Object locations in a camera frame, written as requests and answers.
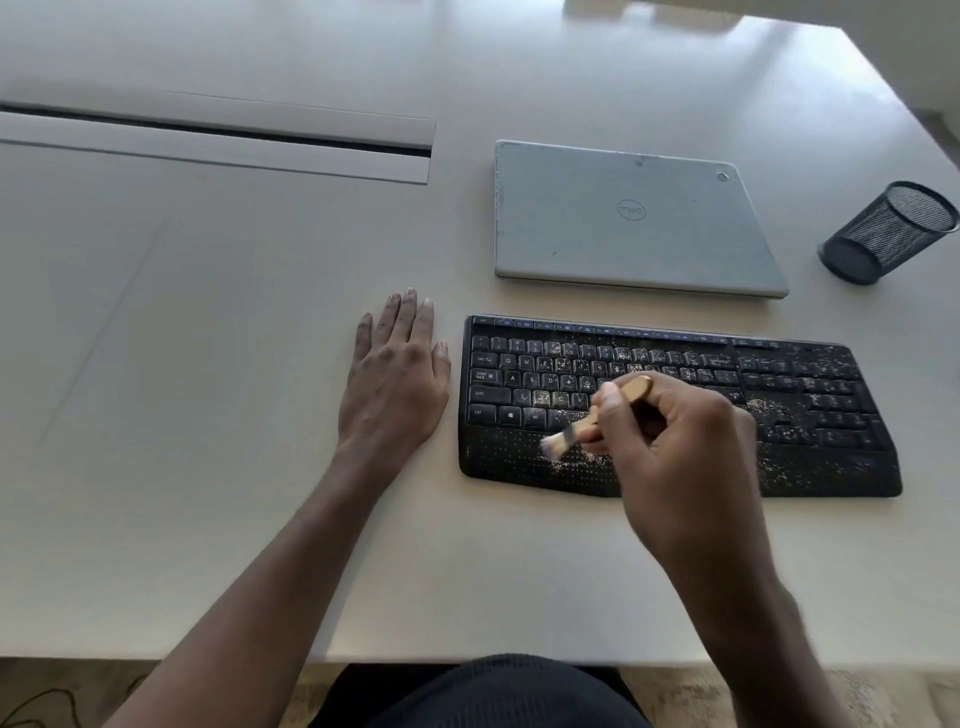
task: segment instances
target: dell logo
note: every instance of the dell logo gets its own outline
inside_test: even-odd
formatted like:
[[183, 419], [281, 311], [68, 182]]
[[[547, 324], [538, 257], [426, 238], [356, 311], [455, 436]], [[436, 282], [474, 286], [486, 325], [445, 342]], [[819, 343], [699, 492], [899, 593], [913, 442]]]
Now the dell logo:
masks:
[[616, 211], [625, 220], [642, 220], [647, 216], [646, 208], [636, 200], [621, 200], [616, 204]]

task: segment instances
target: brush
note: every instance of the brush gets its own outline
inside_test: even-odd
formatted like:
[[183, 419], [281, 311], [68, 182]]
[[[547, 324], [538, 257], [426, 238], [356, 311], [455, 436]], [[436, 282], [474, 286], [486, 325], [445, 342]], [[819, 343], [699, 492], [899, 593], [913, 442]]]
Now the brush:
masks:
[[[647, 396], [653, 384], [653, 379], [648, 376], [635, 376], [620, 387], [620, 393], [623, 399], [634, 404]], [[581, 430], [597, 424], [599, 415], [600, 409], [594, 404], [583, 420], [570, 423], [563, 432], [544, 437], [540, 440], [540, 449], [543, 450], [543, 454], [551, 460], [560, 460], [567, 450], [577, 444], [577, 435]]]

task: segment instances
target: laptop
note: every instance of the laptop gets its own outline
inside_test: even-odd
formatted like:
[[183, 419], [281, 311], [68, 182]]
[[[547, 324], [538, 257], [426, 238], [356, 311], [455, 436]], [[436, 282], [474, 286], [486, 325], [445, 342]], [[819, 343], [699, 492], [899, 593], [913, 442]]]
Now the laptop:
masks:
[[498, 276], [789, 292], [732, 164], [501, 140], [493, 186]]

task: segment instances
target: wireless keyboard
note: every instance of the wireless keyboard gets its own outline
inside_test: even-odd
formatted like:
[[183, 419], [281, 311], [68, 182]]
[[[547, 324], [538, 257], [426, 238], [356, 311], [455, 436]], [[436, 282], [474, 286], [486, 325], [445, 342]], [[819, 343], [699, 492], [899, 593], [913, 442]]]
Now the wireless keyboard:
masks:
[[618, 497], [609, 457], [560, 462], [540, 439], [585, 417], [607, 379], [636, 371], [719, 392], [754, 415], [761, 493], [893, 497], [893, 441], [853, 355], [837, 344], [470, 316], [460, 382], [460, 468], [471, 476]]

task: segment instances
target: shift key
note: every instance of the shift key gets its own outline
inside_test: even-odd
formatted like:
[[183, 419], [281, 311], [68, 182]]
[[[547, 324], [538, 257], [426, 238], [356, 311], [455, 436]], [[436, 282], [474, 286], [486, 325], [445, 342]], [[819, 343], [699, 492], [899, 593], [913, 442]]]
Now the shift key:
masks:
[[471, 404], [510, 404], [512, 398], [506, 387], [470, 387]]

